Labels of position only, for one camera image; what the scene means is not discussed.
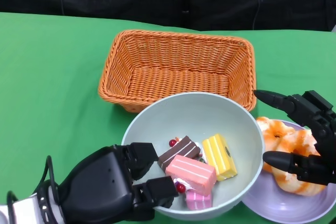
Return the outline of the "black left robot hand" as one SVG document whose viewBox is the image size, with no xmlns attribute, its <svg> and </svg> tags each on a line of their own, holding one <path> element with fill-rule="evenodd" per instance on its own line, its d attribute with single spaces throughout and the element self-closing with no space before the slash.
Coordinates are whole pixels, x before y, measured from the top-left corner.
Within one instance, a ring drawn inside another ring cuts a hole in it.
<svg viewBox="0 0 336 224">
<path fill-rule="evenodd" d="M 134 183 L 156 161 L 151 143 L 103 147 L 86 157 L 58 187 L 65 223 L 147 221 L 155 207 L 170 208 L 179 195 L 170 176 Z"/>
</svg>

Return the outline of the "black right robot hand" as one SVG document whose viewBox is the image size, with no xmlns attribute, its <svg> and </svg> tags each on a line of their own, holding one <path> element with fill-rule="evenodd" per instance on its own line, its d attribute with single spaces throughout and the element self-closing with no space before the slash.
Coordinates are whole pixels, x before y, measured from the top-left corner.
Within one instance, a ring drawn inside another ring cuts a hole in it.
<svg viewBox="0 0 336 224">
<path fill-rule="evenodd" d="M 306 91 L 303 95 L 255 90 L 261 102 L 286 112 L 288 118 L 300 126 L 307 126 L 316 139 L 315 148 L 319 155 L 307 157 L 267 151 L 263 161 L 281 171 L 297 175 L 297 179 L 319 185 L 335 183 L 335 112 L 333 105 L 317 92 Z"/>
</svg>

